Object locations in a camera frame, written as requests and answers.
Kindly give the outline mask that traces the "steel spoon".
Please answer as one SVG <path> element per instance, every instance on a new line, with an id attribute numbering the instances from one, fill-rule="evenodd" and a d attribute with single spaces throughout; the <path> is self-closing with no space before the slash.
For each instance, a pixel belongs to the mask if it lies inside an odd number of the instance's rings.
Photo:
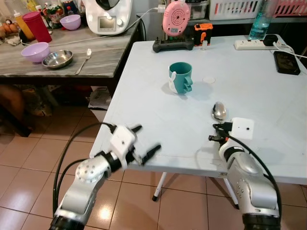
<path id="1" fill-rule="evenodd" d="M 216 102 L 212 107 L 212 117 L 215 121 L 223 123 L 227 117 L 227 110 L 222 102 Z"/>

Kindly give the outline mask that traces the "white table leg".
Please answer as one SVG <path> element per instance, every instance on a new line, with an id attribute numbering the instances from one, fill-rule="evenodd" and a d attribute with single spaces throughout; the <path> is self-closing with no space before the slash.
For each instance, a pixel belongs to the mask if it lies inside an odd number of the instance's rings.
<path id="1" fill-rule="evenodd" d="M 163 172 L 161 177 L 160 177 L 160 180 L 156 186 L 156 190 L 152 196 L 152 201 L 156 202 L 158 201 L 158 198 L 160 197 L 160 194 L 162 192 L 162 188 L 163 188 L 163 184 L 166 180 L 166 177 L 167 177 L 167 172 Z"/>

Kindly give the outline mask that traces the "white box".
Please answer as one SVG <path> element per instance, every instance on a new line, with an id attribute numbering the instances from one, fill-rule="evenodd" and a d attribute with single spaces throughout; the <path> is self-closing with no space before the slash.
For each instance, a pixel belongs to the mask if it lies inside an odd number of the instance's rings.
<path id="1" fill-rule="evenodd" d="M 105 86 L 99 86 L 90 94 L 88 108 L 91 110 L 108 110 L 112 96 Z"/>

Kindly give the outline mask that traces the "teal mug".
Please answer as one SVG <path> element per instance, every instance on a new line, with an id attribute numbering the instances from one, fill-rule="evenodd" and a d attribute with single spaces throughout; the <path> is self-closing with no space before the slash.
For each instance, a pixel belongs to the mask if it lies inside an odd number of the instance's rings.
<path id="1" fill-rule="evenodd" d="M 192 91 L 192 66 L 189 63 L 173 63 L 168 68 L 169 89 L 176 94 L 185 94 Z"/>

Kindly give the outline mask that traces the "grey wood-top side table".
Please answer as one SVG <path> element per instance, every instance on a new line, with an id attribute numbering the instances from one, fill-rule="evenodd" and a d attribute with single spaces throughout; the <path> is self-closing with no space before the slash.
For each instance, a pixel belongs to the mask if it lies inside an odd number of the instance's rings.
<path id="1" fill-rule="evenodd" d="M 31 63 L 22 57 L 24 46 L 0 45 L 0 85 L 86 85 L 106 86 L 115 92 L 123 68 L 129 57 L 132 44 L 142 40 L 142 30 L 138 25 L 123 34 L 101 37 L 89 28 L 75 31 L 55 30 L 52 34 L 50 50 L 69 50 L 73 60 L 61 69 L 48 69 L 42 64 Z M 79 75 L 75 71 L 91 48 L 92 57 Z"/>

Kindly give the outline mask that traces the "steel fork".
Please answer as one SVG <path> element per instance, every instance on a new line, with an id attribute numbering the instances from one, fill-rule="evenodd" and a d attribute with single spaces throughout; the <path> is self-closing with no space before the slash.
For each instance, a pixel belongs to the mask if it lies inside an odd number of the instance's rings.
<path id="1" fill-rule="evenodd" d="M 81 65 L 79 66 L 78 70 L 75 71 L 75 75 L 79 75 L 80 72 L 82 71 L 83 67 L 85 66 L 85 64 L 87 63 L 87 61 L 92 57 L 92 49 L 88 48 L 86 51 L 86 57 L 83 60 L 83 62 L 81 63 Z"/>

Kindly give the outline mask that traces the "white power strip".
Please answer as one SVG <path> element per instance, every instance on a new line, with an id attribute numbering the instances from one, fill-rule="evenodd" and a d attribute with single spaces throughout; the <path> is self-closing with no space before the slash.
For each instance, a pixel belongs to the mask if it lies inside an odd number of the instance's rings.
<path id="1" fill-rule="evenodd" d="M 272 50 L 274 46 L 266 46 L 263 40 L 236 40 L 234 43 L 236 50 Z"/>

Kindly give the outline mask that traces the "black smartphone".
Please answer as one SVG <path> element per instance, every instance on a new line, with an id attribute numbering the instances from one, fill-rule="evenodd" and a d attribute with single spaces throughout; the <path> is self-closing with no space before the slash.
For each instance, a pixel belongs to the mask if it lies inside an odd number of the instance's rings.
<path id="1" fill-rule="evenodd" d="M 273 53 L 276 70 L 279 74 L 299 75 L 301 70 L 294 55 L 276 51 Z"/>

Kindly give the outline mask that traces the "orange and black device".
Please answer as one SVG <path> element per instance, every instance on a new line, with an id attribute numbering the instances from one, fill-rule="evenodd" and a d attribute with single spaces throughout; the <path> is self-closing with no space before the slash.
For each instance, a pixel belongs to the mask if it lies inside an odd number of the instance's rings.
<path id="1" fill-rule="evenodd" d="M 194 46 L 201 46 L 202 49 L 211 44 L 213 25 L 211 23 L 200 23 L 194 26 Z"/>

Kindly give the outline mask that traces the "black plug adapter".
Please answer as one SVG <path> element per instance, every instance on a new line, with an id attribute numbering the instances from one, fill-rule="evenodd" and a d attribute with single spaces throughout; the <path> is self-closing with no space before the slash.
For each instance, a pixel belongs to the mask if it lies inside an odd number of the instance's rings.
<path id="1" fill-rule="evenodd" d="M 274 47 L 277 44 L 279 38 L 276 34 L 266 34 L 264 39 L 262 40 L 264 46 Z"/>

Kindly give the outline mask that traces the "steel bowl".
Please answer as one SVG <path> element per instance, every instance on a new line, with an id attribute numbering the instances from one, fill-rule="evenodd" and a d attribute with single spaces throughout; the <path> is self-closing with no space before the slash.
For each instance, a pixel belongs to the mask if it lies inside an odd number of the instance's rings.
<path id="1" fill-rule="evenodd" d="M 49 53 L 41 64 L 48 69 L 61 69 L 72 62 L 73 56 L 69 50 L 59 50 Z"/>

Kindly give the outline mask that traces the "blue clear water bottle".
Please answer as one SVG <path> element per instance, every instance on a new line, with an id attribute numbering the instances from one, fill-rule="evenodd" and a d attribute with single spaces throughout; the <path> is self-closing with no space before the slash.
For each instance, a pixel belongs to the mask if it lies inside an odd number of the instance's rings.
<path id="1" fill-rule="evenodd" d="M 264 39 L 274 16 L 274 7 L 277 4 L 278 0 L 262 0 L 259 12 L 248 35 L 248 40 Z"/>

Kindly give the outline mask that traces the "pink round device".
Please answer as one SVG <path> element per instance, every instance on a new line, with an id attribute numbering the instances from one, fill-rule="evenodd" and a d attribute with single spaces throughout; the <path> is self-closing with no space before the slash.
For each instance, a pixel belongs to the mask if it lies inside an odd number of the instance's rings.
<path id="1" fill-rule="evenodd" d="M 168 36 L 181 35 L 190 20 L 190 6 L 184 0 L 171 1 L 163 13 L 162 28 Z"/>

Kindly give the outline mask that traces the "white food processor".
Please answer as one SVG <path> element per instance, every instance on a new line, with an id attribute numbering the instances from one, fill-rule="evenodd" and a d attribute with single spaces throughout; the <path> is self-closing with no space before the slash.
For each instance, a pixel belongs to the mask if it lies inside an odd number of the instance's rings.
<path id="1" fill-rule="evenodd" d="M 97 35 L 118 35 L 129 28 L 132 0 L 83 0 L 89 29 Z"/>

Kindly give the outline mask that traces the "white plastic basket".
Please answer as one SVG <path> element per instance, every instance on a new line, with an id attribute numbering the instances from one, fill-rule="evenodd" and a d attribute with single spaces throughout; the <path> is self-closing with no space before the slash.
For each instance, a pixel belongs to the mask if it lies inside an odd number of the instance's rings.
<path id="1" fill-rule="evenodd" d="M 262 0 L 210 0 L 209 20 L 255 18 Z"/>

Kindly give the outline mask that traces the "small purple plastic bowl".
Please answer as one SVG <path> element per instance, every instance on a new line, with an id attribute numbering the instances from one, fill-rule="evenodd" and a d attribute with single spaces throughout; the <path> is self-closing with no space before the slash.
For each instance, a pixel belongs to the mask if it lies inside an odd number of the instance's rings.
<path id="1" fill-rule="evenodd" d="M 81 16 L 79 14 L 72 14 L 66 17 L 61 18 L 60 24 L 63 28 L 68 29 L 70 31 L 74 31 L 79 29 L 81 26 Z"/>

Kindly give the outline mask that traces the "large purple plastic bowl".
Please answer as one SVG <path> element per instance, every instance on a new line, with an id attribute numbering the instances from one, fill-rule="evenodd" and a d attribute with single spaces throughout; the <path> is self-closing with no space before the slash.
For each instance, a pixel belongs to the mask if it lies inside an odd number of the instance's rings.
<path id="1" fill-rule="evenodd" d="M 49 43 L 46 42 L 32 44 L 21 51 L 22 57 L 31 63 L 41 63 L 49 53 Z"/>

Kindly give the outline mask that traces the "pink plastic basket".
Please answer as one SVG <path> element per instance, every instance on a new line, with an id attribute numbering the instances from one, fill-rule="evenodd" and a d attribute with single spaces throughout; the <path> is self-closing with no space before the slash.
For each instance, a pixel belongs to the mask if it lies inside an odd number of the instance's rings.
<path id="1" fill-rule="evenodd" d="M 278 0 L 274 17 L 304 17 L 307 15 L 307 0 Z"/>

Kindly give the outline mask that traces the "red plastic cup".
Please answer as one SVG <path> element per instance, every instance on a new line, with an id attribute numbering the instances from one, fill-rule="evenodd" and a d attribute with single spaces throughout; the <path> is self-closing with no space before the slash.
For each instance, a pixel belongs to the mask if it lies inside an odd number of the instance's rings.
<path id="1" fill-rule="evenodd" d="M 23 15 L 23 20 L 38 42 L 50 43 L 52 41 L 52 37 L 48 33 L 48 29 L 44 25 L 39 12 L 26 13 Z"/>

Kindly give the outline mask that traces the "yellow sauce bottle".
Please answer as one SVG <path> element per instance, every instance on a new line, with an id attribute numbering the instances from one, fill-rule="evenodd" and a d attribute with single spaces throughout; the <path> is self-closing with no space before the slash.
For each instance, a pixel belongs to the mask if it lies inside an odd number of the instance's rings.
<path id="1" fill-rule="evenodd" d="M 20 27 L 21 31 L 24 33 L 24 35 L 28 38 L 28 40 L 36 40 L 33 33 L 29 30 L 28 25 L 25 24 L 25 21 L 22 17 L 22 14 L 18 11 L 14 10 L 14 18 L 17 22 L 18 26 Z"/>

